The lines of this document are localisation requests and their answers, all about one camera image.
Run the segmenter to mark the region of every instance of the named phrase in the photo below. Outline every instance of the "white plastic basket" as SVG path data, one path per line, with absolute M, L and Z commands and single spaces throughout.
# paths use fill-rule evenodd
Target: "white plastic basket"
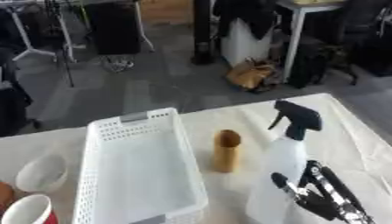
M 175 108 L 92 122 L 73 224 L 196 223 L 206 190 Z

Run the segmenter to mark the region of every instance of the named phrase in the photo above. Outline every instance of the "white tablecloth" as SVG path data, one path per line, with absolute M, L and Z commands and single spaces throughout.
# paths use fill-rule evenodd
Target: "white tablecloth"
M 306 136 L 310 158 L 330 166 L 359 197 L 377 224 L 392 223 L 392 148 L 328 94 L 291 98 L 317 110 L 323 130 Z M 287 121 L 274 130 L 267 127 L 276 117 L 273 101 L 218 108 L 182 115 L 205 180 L 209 198 L 205 224 L 247 223 L 245 205 L 257 178 L 259 161 L 271 141 L 284 133 Z M 238 171 L 212 171 L 214 133 L 231 129 L 242 136 Z M 14 184 L 18 171 L 33 158 L 57 151 L 68 163 L 69 179 L 52 197 L 60 223 L 71 223 L 81 153 L 86 129 L 61 129 L 0 140 L 0 179 Z M 287 224 L 342 223 L 325 221 L 293 206 Z

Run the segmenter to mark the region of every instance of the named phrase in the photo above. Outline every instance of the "chair leg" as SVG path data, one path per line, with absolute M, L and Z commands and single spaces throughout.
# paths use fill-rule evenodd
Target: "chair leg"
M 347 64 L 344 66 L 339 67 L 339 70 L 350 75 L 352 79 L 352 81 L 350 82 L 350 85 L 355 86 L 358 83 L 358 74 L 356 74 L 353 69 L 351 68 L 351 65 Z

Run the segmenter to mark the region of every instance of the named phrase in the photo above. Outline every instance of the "spray bottle trigger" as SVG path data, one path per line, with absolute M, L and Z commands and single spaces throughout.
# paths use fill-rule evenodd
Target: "spray bottle trigger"
M 282 118 L 284 118 L 284 115 L 282 113 L 279 113 L 275 119 L 275 121 L 268 127 L 268 130 L 272 130 L 273 128 L 275 128 L 280 120 L 282 120 Z

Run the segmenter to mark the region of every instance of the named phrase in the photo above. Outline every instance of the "basket handle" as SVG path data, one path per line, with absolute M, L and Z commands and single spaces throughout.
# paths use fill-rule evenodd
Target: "basket handle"
M 166 216 L 164 214 L 155 216 L 146 220 L 140 220 L 136 222 L 132 222 L 130 224 L 160 224 L 166 222 Z
M 134 121 L 146 120 L 149 117 L 147 116 L 147 112 L 140 112 L 135 114 L 128 114 L 120 116 L 121 123 L 130 123 Z

